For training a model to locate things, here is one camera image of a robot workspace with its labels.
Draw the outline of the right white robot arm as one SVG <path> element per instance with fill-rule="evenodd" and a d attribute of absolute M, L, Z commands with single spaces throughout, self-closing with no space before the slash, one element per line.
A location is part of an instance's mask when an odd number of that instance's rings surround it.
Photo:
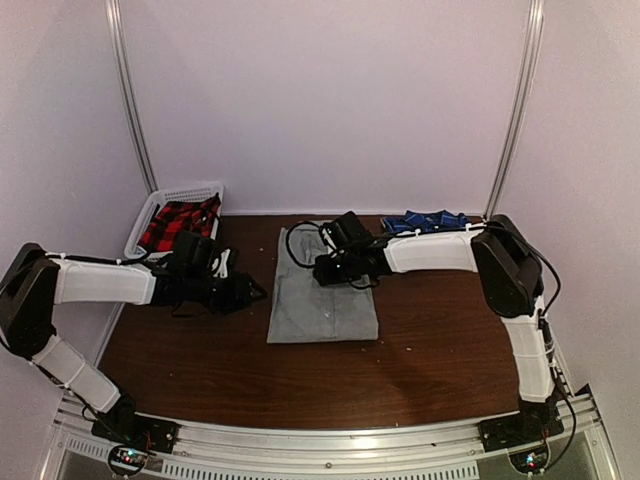
<path fill-rule="evenodd" d="M 325 254 L 312 265 L 321 286 L 355 285 L 363 278 L 413 271 L 456 270 L 478 276 L 487 307 L 506 329 L 519 382 L 512 430 L 535 440 L 551 424 L 555 406 L 554 339 L 547 320 L 543 259 L 505 215 L 452 229 L 375 235 L 349 211 L 318 228 Z"/>

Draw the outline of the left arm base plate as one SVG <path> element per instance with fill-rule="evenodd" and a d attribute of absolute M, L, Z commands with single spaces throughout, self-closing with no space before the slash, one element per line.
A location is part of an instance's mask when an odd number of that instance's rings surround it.
<path fill-rule="evenodd" d="M 91 427 L 91 433 L 96 437 L 163 454 L 173 452 L 178 430 L 179 425 L 173 421 L 139 415 L 132 421 L 120 423 L 98 419 Z"/>

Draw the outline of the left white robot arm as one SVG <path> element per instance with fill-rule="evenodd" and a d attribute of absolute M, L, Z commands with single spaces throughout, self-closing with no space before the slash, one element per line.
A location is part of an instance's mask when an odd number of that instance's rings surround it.
<path fill-rule="evenodd" d="M 121 443 L 133 444 L 144 433 L 134 400 L 61 338 L 52 321 L 55 306 L 197 303 L 212 314 L 235 313 L 267 296 L 235 269 L 235 257 L 235 250 L 219 250 L 214 240 L 187 231 L 156 260 L 51 253 L 26 243 L 1 281 L 1 344 L 74 393 Z"/>

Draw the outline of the grey long sleeve shirt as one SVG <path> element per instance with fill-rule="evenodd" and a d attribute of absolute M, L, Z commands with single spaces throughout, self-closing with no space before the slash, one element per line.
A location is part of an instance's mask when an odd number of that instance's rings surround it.
<path fill-rule="evenodd" d="M 375 341 L 379 323 L 373 293 L 352 286 L 322 287 L 310 269 L 327 252 L 317 229 L 303 225 L 280 230 L 267 342 L 304 344 Z"/>

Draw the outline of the blue plaid shirt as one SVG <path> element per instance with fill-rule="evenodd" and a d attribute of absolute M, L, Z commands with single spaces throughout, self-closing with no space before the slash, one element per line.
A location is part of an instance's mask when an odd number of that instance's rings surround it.
<path fill-rule="evenodd" d="M 388 216 L 381 220 L 383 229 L 390 234 L 405 232 L 436 233 L 464 228 L 468 218 L 464 213 L 447 210 L 420 213 L 407 210 L 402 216 Z"/>

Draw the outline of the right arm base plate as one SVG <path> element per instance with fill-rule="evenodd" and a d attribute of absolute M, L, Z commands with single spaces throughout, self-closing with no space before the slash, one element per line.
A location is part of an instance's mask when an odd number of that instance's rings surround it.
<path fill-rule="evenodd" d="M 533 415 L 514 415 L 483 420 L 479 432 L 485 452 L 540 443 L 549 436 L 564 432 L 563 422 L 552 416 L 542 420 Z"/>

